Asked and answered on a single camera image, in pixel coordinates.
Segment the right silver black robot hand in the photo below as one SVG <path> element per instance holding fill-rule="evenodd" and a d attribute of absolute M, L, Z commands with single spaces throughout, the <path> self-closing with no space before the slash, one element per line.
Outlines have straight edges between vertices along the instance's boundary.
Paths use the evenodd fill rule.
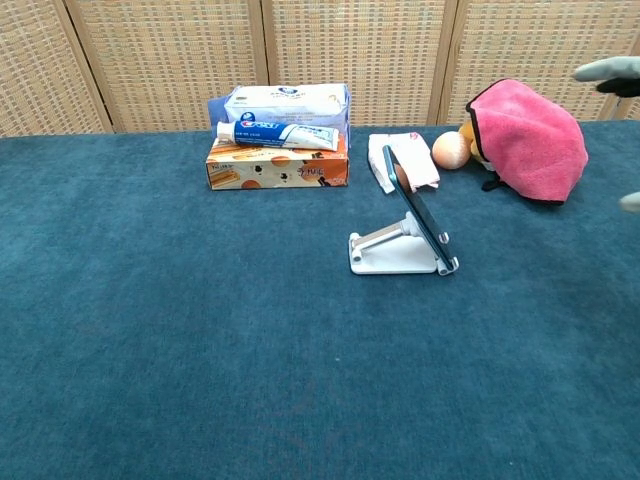
<path fill-rule="evenodd" d="M 577 67 L 571 77 L 579 83 L 595 82 L 595 90 L 621 99 L 639 96 L 639 56 L 613 56 Z"/>

